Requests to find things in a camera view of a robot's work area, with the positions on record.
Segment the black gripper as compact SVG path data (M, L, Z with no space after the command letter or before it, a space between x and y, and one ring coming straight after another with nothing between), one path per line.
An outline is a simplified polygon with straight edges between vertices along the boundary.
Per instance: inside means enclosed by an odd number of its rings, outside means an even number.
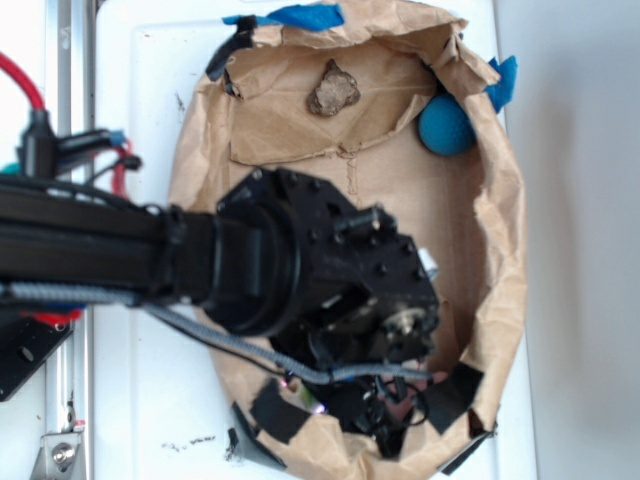
M412 238L381 206L356 208L329 181L277 169L274 189L301 248L300 302L270 342L327 384L356 376L427 380L439 302Z

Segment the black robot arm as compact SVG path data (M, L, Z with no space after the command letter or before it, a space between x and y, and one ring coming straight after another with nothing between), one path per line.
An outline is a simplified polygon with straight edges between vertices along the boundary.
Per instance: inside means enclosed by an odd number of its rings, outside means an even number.
M312 384L411 378L434 349L438 299L413 240L374 206L329 181L256 169L215 213L137 206L92 187L1 179L1 302L40 311L79 304L201 308L236 349L272 345L271 360Z

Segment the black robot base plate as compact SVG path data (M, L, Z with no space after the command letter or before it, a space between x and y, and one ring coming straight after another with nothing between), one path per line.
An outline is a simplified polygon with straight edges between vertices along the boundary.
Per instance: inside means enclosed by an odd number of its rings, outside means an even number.
M1 311L1 401L9 401L71 335L70 322Z

